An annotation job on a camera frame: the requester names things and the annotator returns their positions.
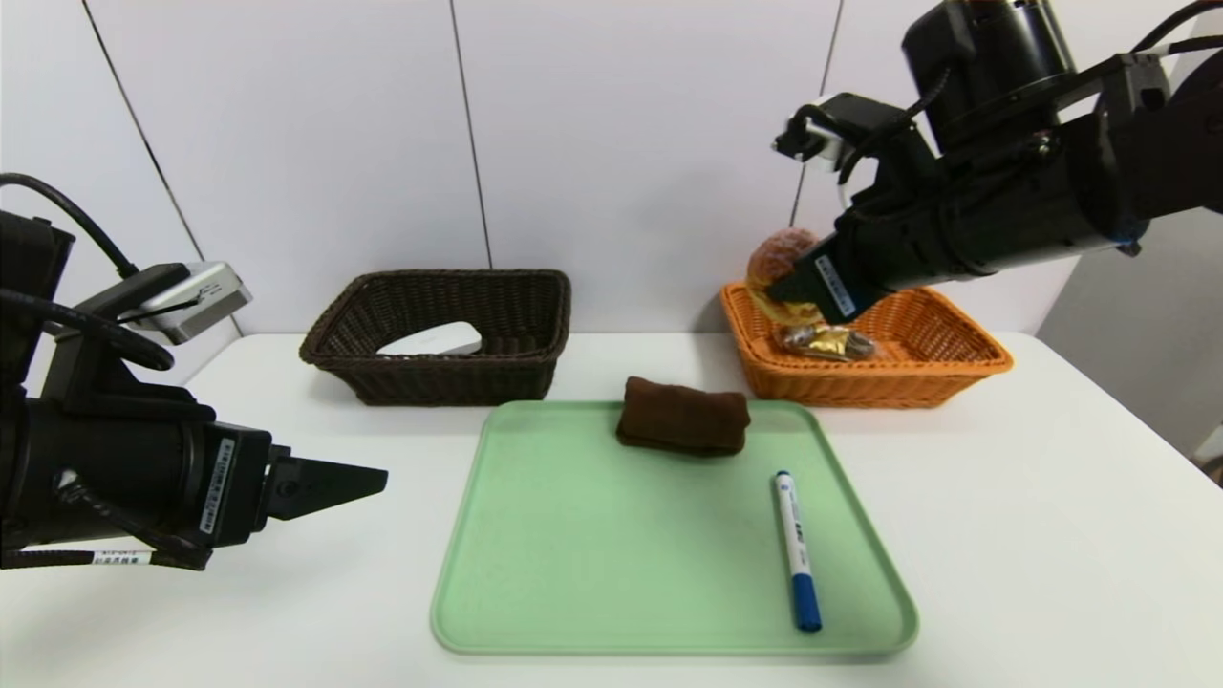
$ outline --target basket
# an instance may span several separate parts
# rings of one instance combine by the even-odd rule
[[[397,270],[358,276],[318,318],[301,359],[368,406],[493,407],[543,400],[569,336],[570,285],[558,270]],[[448,321],[483,336],[471,356],[383,357],[402,336]]]
[[[927,409],[1014,365],[981,325],[933,288],[893,293],[854,320],[874,339],[868,362],[838,363],[783,352],[773,324],[742,282],[722,290],[747,384],[762,400],[808,407]]]

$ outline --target orange round object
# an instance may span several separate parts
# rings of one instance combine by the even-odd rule
[[[824,317],[815,303],[775,301],[766,291],[774,281],[793,274],[795,258],[818,241],[806,229],[791,226],[769,236],[752,252],[744,282],[752,301],[770,320],[791,326],[823,321]]]

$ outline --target folded cloth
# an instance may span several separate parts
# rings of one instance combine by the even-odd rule
[[[630,378],[615,436],[630,447],[728,457],[744,450],[751,422],[747,398],[737,392],[711,395]]]

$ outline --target food package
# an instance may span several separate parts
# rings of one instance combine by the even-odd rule
[[[833,324],[786,325],[773,330],[773,336],[785,352],[832,362],[861,362],[876,349],[870,336]]]
[[[781,325],[774,335],[783,351],[834,362],[868,359],[876,351],[870,336],[828,324],[815,303],[775,301],[768,295],[768,287],[794,273],[794,260],[818,241],[815,233],[796,226],[766,238],[747,262],[747,293],[766,317]]]

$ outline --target gold wrapper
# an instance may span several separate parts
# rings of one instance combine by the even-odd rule
[[[861,331],[829,324],[783,326],[775,330],[783,349],[800,357],[861,362],[874,356],[874,341]]]

